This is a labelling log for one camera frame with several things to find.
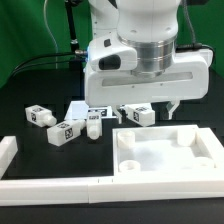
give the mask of white cylinder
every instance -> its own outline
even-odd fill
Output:
[[[57,119],[55,118],[55,117],[53,117],[52,115],[46,115],[46,116],[44,116],[44,120],[43,120],[43,122],[47,125],[47,126],[49,126],[49,127],[52,127],[52,126],[54,126],[54,125],[56,125],[56,123],[57,123]]]
[[[177,143],[180,146],[190,147],[195,144],[196,130],[193,128],[179,128],[177,130]]]
[[[117,0],[118,35],[124,39],[151,43],[173,38],[178,32],[180,0]]]
[[[91,126],[88,131],[88,135],[92,140],[96,140],[100,137],[100,129],[98,126]]]
[[[120,131],[117,134],[117,144],[120,149],[132,149],[135,146],[135,133],[133,131]]]
[[[135,160],[126,160],[119,164],[119,171],[121,173],[141,171],[141,165]]]

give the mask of white tray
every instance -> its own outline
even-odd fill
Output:
[[[195,129],[195,144],[177,144],[179,128]],[[135,146],[126,151],[117,144],[123,130],[113,130],[114,176],[0,181],[0,205],[224,197],[224,149],[209,128],[126,129],[136,137]],[[195,166],[198,157],[213,166]],[[119,164],[126,160],[135,160],[140,169],[120,172]]]

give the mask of sticker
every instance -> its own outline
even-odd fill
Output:
[[[31,113],[31,119],[32,121],[37,122],[36,114]]]
[[[69,127],[70,125],[68,125],[68,124],[66,124],[66,123],[62,123],[62,124],[60,124],[60,125],[58,125],[57,127],[58,128],[62,128],[62,129],[64,129],[64,128],[67,128],[67,127]]]
[[[134,117],[135,121],[139,122],[139,114],[138,113],[134,112],[134,116],[133,117]]]
[[[89,120],[98,120],[100,117],[98,115],[96,116],[89,116]]]
[[[107,109],[89,109],[88,112],[100,112],[102,117],[107,116]]]
[[[36,109],[33,109],[33,111],[36,112],[36,113],[38,113],[38,112],[40,112],[40,111],[42,111],[42,110],[43,110],[43,109],[40,108],[40,107],[39,107],[39,108],[36,108]]]
[[[146,111],[148,110],[149,108],[147,107],[139,107],[139,108],[136,108],[135,110],[139,111],[139,112],[142,112],[142,111]]]
[[[72,136],[73,136],[72,128],[69,128],[68,130],[65,131],[65,138],[66,138],[66,140],[72,138]]]

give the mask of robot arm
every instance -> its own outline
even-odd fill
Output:
[[[117,29],[88,50],[85,100],[90,106],[202,98],[210,50],[175,53],[180,0],[117,0]]]

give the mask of green backdrop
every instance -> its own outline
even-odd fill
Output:
[[[44,0],[0,1],[0,87],[12,69],[22,61],[39,54],[55,52],[44,25],[43,6]],[[224,1],[210,0],[204,6],[191,6],[189,11],[197,40],[215,48],[216,61],[213,68],[224,76]],[[47,14],[59,51],[70,51],[64,0],[49,0]],[[81,48],[86,48],[92,36],[87,0],[74,9],[74,16]],[[190,35],[181,8],[178,11],[178,21],[178,43],[189,43]]]

